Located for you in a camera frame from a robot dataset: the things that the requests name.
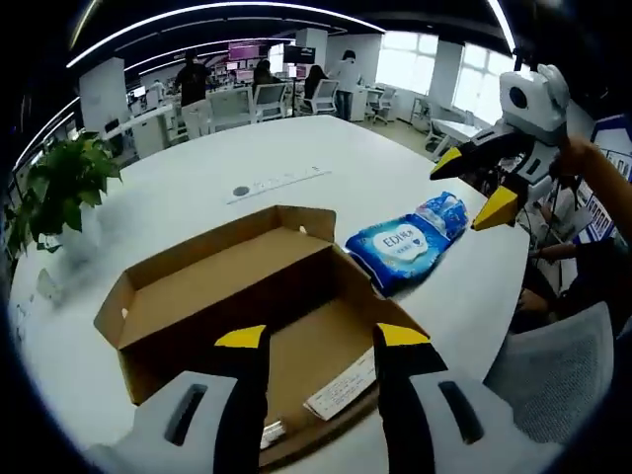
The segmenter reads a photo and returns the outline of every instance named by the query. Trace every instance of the white pillar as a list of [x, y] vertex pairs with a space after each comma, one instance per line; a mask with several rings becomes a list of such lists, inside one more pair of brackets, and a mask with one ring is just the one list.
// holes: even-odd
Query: white pillar
[[327, 56], [327, 32], [325, 30], [306, 28], [296, 32], [296, 45], [315, 47], [314, 64], [325, 69], [325, 57]]
[[428, 97], [441, 106], [452, 106], [462, 53], [463, 46], [454, 42], [440, 40], [436, 46], [433, 80]]
[[105, 131], [106, 123], [128, 119], [124, 62], [113, 57], [79, 78], [81, 115], [88, 131]]

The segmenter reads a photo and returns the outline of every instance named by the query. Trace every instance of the computer monitor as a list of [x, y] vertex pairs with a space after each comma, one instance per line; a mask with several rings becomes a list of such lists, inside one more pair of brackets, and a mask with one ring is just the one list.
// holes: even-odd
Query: computer monitor
[[131, 93], [134, 95], [134, 97], [138, 98], [144, 96], [147, 91], [145, 90], [145, 86], [140, 86], [139, 88], [131, 91]]

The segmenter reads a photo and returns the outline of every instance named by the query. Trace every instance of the green leaves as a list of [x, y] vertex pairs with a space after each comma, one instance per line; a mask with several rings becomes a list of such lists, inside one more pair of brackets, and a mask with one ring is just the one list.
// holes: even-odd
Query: green leaves
[[25, 249], [31, 236], [38, 249], [57, 250], [40, 244], [40, 236], [60, 234], [64, 223], [81, 231], [79, 205], [100, 205], [108, 178], [120, 179], [120, 170], [98, 134], [84, 133], [75, 141], [53, 145], [29, 171], [22, 205], [15, 211], [5, 207], [10, 251], [15, 255]]
[[79, 193], [79, 198], [90, 205], [90, 207], [101, 205], [101, 194], [99, 190], [82, 191]]
[[71, 229], [81, 232], [81, 210], [72, 199], [66, 199], [62, 204], [63, 220]]

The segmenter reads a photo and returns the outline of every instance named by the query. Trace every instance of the table surface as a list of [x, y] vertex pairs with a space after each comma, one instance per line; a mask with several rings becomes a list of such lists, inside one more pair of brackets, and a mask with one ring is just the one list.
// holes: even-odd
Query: table surface
[[[330, 171], [228, 203], [237, 186], [271, 187], [287, 174]], [[169, 148], [122, 170], [97, 207], [99, 255], [69, 267], [64, 251], [29, 249], [16, 269], [10, 313], [21, 304], [21, 350], [44, 402], [79, 447], [113, 443], [132, 424], [116, 351], [93, 326], [125, 268], [172, 245], [274, 204], [331, 208], [336, 242], [411, 212], [450, 191], [476, 215], [485, 198], [458, 179], [429, 180], [433, 164], [369, 130], [331, 117], [288, 118], [221, 131]], [[527, 258], [517, 226], [467, 230], [423, 284], [394, 299], [431, 335], [450, 368], [483, 380], [507, 333]], [[68, 295], [53, 307], [36, 293], [46, 268]], [[286, 473], [384, 473], [387, 451], [374, 412]]]
[[459, 123], [458, 121], [441, 120], [433, 118], [433, 123], [441, 130], [460, 141], [468, 141], [475, 136], [481, 128], [474, 125], [466, 125], [465, 123]]
[[171, 111], [173, 108], [174, 108], [173, 104], [166, 104], [166, 105], [160, 106], [157, 109], [154, 109], [153, 111], [149, 111], [145, 114], [141, 114], [140, 116], [131, 118], [125, 123], [121, 123], [117, 128], [114, 128], [113, 130], [110, 130], [109, 132], [105, 133], [103, 135], [103, 139], [109, 140], [110, 138], [117, 136], [118, 134], [123, 133], [124, 131], [132, 128], [133, 126], [138, 125], [139, 123], [142, 123], [154, 117], [162, 116], [168, 113], [169, 111]]

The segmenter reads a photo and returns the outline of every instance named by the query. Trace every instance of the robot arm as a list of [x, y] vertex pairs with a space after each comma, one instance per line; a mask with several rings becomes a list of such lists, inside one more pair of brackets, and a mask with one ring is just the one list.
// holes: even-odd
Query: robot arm
[[540, 64], [537, 72], [506, 72], [500, 83], [503, 117], [445, 152], [431, 172], [431, 180], [454, 178], [493, 168], [503, 158], [523, 156], [474, 219], [474, 230], [510, 223], [526, 202], [546, 196], [555, 178], [559, 147], [568, 139], [570, 94], [557, 67]]

